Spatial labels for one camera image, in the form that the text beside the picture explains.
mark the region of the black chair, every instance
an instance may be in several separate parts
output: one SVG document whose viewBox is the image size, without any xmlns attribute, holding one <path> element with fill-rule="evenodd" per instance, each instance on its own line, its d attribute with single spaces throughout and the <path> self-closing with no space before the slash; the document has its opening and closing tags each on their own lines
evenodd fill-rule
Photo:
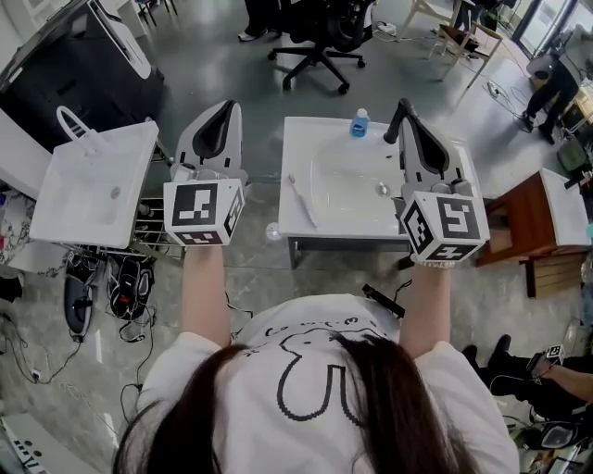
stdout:
<svg viewBox="0 0 593 474">
<path fill-rule="evenodd" d="M 357 59 L 359 68 L 366 66 L 362 55 L 353 55 L 350 51 L 372 38 L 372 27 L 364 27 L 367 10 L 372 3 L 374 0 L 301 0 L 291 5 L 290 0 L 282 0 L 282 31 L 289 33 L 294 43 L 315 43 L 313 47 L 274 48 L 268 54 L 269 60 L 274 60 L 278 53 L 305 57 L 284 78 L 284 89 L 289 90 L 291 80 L 307 66 L 321 62 L 342 82 L 338 91 L 346 94 L 350 83 L 331 58 Z"/>
</svg>

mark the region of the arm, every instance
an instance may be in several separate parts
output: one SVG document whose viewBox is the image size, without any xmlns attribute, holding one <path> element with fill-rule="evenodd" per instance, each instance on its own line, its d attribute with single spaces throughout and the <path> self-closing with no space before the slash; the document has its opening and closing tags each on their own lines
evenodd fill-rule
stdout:
<svg viewBox="0 0 593 474">
<path fill-rule="evenodd" d="M 401 323 L 399 344 L 413 358 L 430 352 L 436 343 L 448 343 L 451 331 L 449 270 L 416 265 L 411 303 Z"/>
<path fill-rule="evenodd" d="M 552 366 L 542 379 L 554 380 L 566 392 L 587 403 L 593 402 L 593 374 L 576 372 L 563 366 Z"/>
<path fill-rule="evenodd" d="M 220 347 L 229 345 L 231 324 L 224 291 L 222 247 L 189 247 L 183 263 L 182 331 Z"/>
</svg>

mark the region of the soap bottle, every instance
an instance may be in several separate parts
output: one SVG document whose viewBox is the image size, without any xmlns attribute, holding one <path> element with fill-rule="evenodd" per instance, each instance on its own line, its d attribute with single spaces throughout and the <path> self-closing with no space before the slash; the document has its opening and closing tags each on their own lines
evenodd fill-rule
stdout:
<svg viewBox="0 0 593 474">
<path fill-rule="evenodd" d="M 350 124 L 350 135 L 354 138 L 362 138 L 367 134 L 367 128 L 369 126 L 369 114 L 364 108 L 359 108 Z"/>
</svg>

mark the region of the gray floor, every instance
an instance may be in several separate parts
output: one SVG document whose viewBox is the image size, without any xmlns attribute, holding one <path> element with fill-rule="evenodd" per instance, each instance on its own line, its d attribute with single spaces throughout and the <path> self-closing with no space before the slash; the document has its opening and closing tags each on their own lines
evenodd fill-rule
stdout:
<svg viewBox="0 0 593 474">
<path fill-rule="evenodd" d="M 225 249 L 227 290 L 237 306 L 257 313 L 302 295 L 360 294 L 365 282 L 392 294 L 410 275 L 392 270 L 399 256 L 391 254 L 310 253 L 293 271 L 286 242 L 266 240 L 267 224 L 277 219 L 277 179 L 286 116 L 348 118 L 364 106 L 372 119 L 389 121 L 397 100 L 407 96 L 423 117 L 469 141 L 485 195 L 504 193 L 542 166 L 558 168 L 554 149 L 535 134 L 521 132 L 511 114 L 483 90 L 484 79 L 465 95 L 463 90 L 473 74 L 463 66 L 453 70 L 446 81 L 435 82 L 448 58 L 437 56 L 427 62 L 423 59 L 427 49 L 421 44 L 377 40 L 365 44 L 361 49 L 369 64 L 366 69 L 357 69 L 347 61 L 342 66 L 352 81 L 347 96 L 334 92 L 338 83 L 322 68 L 298 78 L 287 94 L 281 88 L 283 73 L 266 59 L 268 50 L 279 41 L 236 41 L 236 34 L 246 24 L 242 2 L 176 0 L 176 4 L 181 14 L 178 19 L 169 17 L 162 7 L 157 9 L 158 29 L 151 29 L 150 39 L 151 54 L 168 84 L 165 111 L 159 120 L 163 140 L 174 148 L 183 128 L 221 100 L 234 98 L 244 109 L 244 162 L 256 183 L 233 243 Z M 479 65 L 470 63 L 469 67 Z M 512 86 L 529 94 L 520 70 L 509 60 L 498 58 L 486 75 L 508 89 L 521 110 L 511 95 Z M 504 332 L 513 337 L 513 352 L 529 356 L 560 341 L 567 323 L 578 316 L 577 290 L 545 301 L 528 300 L 524 270 L 516 264 L 476 269 L 468 263 L 453 275 L 452 342 L 459 348 L 477 343 L 482 358 Z M 157 264 L 156 279 L 151 303 L 158 309 L 158 324 L 154 351 L 142 375 L 179 333 L 181 273 Z M 21 300 L 14 305 L 0 304 L 0 310 L 14 317 L 29 343 L 24 351 L 30 368 L 40 370 L 43 378 L 74 348 L 63 318 L 62 291 L 62 278 L 30 276 Z M 408 296 L 404 290 L 398 301 L 405 306 Z M 58 440 L 101 472 L 109 471 L 115 446 L 115 435 L 107 424 L 119 431 L 123 422 L 120 389 L 134 381 L 138 364 L 150 349 L 149 341 L 127 344 L 120 340 L 120 324 L 105 313 L 106 300 L 105 286 L 101 285 L 86 342 L 51 385 L 28 384 L 10 351 L 0 357 L 0 388 L 6 408 L 32 412 Z M 234 330 L 245 322 L 243 313 L 233 312 Z M 128 412 L 133 392 L 130 389 L 124 396 Z"/>
</svg>

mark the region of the white sink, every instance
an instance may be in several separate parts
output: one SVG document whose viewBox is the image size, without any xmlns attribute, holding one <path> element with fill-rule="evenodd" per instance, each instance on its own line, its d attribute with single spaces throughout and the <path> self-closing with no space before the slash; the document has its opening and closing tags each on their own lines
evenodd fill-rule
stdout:
<svg viewBox="0 0 593 474">
<path fill-rule="evenodd" d="M 158 126 L 150 121 L 100 136 L 109 152 L 86 155 L 73 142 L 54 149 L 32 218 L 33 239 L 128 246 Z"/>
<path fill-rule="evenodd" d="M 367 134 L 349 135 L 350 120 L 288 117 L 284 150 L 279 227 L 287 236 L 355 239 L 401 239 L 391 198 L 401 196 L 404 173 L 399 143 L 383 139 L 388 125 L 371 122 Z M 481 195 L 467 143 L 451 139 L 461 155 L 463 171 Z M 316 229 L 296 199 L 287 176 L 293 174 L 318 222 Z"/>
</svg>

